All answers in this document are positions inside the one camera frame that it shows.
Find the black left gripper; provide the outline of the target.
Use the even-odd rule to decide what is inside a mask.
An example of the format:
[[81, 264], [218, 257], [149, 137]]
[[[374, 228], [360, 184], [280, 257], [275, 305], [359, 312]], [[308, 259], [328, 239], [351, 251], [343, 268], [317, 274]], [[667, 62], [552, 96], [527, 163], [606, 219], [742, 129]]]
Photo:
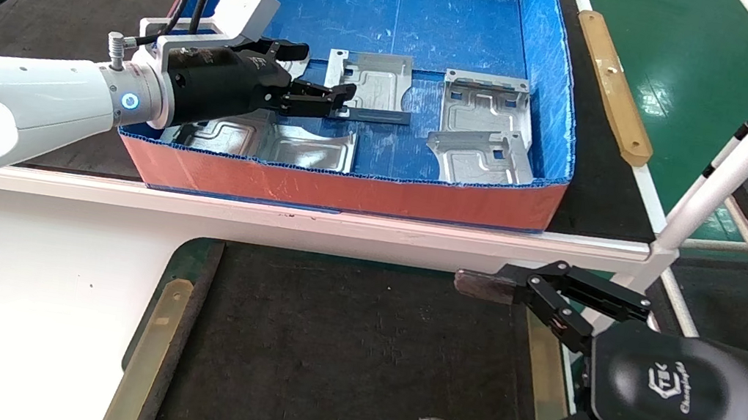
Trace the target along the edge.
[[228, 47], [171, 49], [166, 59], [172, 107], [161, 127], [243, 115], [275, 105], [277, 95], [281, 115], [340, 118], [346, 103], [357, 93], [356, 85], [328, 88], [292, 81], [281, 66], [310, 57], [307, 44], [268, 38], [251, 43], [249, 51]]

